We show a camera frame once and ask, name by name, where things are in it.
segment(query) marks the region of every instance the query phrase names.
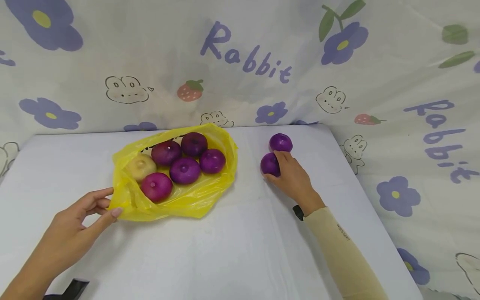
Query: purple onion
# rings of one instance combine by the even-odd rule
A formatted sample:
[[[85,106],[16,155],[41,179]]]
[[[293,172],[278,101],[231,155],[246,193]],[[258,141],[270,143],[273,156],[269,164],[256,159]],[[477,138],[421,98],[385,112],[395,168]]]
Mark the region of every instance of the purple onion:
[[[153,203],[158,203],[170,196],[173,183],[166,174],[152,173],[142,180],[140,189]]]
[[[208,149],[200,156],[200,169],[207,174],[217,174],[225,166],[225,155],[218,149]]]
[[[174,183],[191,184],[200,177],[200,165],[191,157],[182,157],[170,167],[170,178]]]
[[[207,138],[198,132],[189,132],[181,140],[181,149],[187,156],[200,156],[207,148]]]
[[[181,147],[177,142],[164,141],[152,148],[152,159],[157,165],[171,166],[182,156]]]
[[[275,177],[280,176],[280,165],[274,153],[267,153],[260,162],[260,169],[264,174],[272,174]]]
[[[274,134],[270,138],[270,149],[272,151],[292,151],[293,144],[292,140],[288,137],[288,135],[283,133]]]

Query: black object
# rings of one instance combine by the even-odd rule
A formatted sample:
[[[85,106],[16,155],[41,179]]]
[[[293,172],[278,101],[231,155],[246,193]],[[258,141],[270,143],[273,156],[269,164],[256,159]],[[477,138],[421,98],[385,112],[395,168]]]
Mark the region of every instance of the black object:
[[[43,300],[78,300],[90,281],[74,279],[61,295],[46,295]]]
[[[305,216],[303,214],[303,211],[302,209],[300,208],[300,206],[296,205],[294,206],[293,208],[293,212],[295,213],[295,215],[297,216],[297,218],[300,220],[300,221],[303,221],[303,217]]]

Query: plastic bag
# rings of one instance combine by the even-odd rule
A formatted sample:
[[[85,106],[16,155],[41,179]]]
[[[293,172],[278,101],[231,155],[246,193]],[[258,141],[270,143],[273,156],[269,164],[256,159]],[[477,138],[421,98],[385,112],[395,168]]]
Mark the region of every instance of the plastic bag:
[[[139,153],[150,155],[154,145],[173,139],[181,142],[182,136],[189,132],[199,132],[208,141],[208,148],[223,152],[226,164],[223,170],[214,175],[202,173],[200,178],[190,185],[174,183],[172,194],[165,201],[155,204],[140,190],[139,184],[126,171],[125,166]],[[113,155],[115,170],[113,187],[115,189],[109,209],[122,207],[120,219],[130,221],[153,221],[167,216],[203,217],[217,202],[223,192],[235,180],[237,171],[237,145],[228,132],[214,124],[205,124],[173,129],[149,136],[125,146]],[[157,171],[168,175],[168,167],[158,167]]]

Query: beige arm sleeve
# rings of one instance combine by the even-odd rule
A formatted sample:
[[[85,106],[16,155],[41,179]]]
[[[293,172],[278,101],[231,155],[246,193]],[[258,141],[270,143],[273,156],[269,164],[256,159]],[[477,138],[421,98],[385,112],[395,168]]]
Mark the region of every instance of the beige arm sleeve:
[[[317,237],[343,299],[388,300],[370,265],[328,207],[313,212],[304,221]]]

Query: fingernail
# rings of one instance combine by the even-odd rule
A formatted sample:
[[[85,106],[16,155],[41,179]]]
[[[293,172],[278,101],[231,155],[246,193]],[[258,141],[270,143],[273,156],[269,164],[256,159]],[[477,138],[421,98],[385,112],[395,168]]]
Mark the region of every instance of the fingernail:
[[[123,212],[123,208],[117,207],[117,208],[113,209],[110,213],[111,213],[112,217],[118,218],[121,215],[122,212]]]

